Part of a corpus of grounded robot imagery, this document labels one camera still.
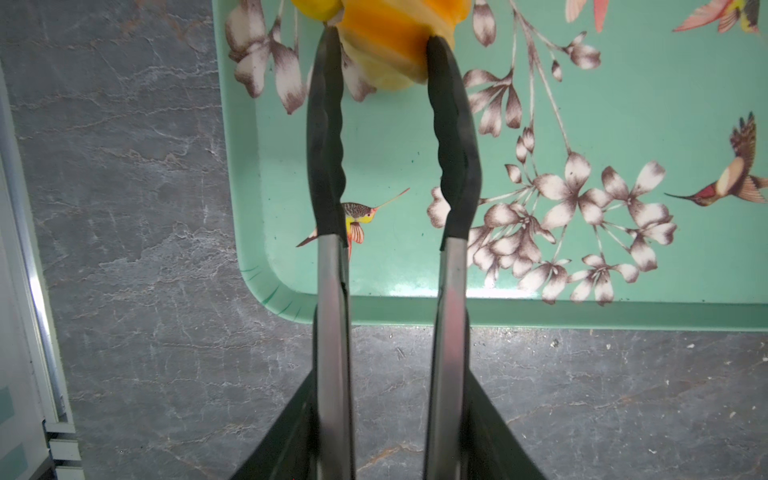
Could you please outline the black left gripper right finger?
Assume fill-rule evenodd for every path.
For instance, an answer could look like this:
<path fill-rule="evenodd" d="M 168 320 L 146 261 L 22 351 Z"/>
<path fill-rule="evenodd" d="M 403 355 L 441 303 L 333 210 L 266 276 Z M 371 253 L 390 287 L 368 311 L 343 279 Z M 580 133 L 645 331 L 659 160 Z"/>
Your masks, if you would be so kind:
<path fill-rule="evenodd" d="M 468 373 L 466 387 L 468 478 L 545 480 L 472 372 Z"/>

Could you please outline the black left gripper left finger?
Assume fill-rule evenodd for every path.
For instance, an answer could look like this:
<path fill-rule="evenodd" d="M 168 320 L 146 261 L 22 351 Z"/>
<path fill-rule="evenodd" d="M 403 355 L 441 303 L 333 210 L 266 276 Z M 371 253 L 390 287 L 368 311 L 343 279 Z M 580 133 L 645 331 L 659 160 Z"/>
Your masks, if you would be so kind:
<path fill-rule="evenodd" d="M 231 479 L 315 479 L 315 397 L 311 372 Z"/>

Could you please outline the black metal tongs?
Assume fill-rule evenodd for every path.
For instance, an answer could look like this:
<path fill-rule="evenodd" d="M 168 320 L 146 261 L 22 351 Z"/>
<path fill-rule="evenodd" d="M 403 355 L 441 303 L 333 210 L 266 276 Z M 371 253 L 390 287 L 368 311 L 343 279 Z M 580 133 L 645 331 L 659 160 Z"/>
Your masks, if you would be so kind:
<path fill-rule="evenodd" d="M 433 110 L 440 189 L 450 211 L 443 228 L 440 286 L 435 318 L 429 415 L 423 476 L 465 479 L 463 444 L 468 421 L 469 372 L 466 249 L 478 206 L 482 171 L 472 114 L 447 41 L 432 36 L 425 47 Z M 319 479 L 352 479 L 349 276 L 341 196 L 343 115 L 341 41 L 328 27 L 319 41 L 308 96 L 306 146 L 309 190 L 318 233 L 318 294 L 314 315 L 313 370 Z"/>

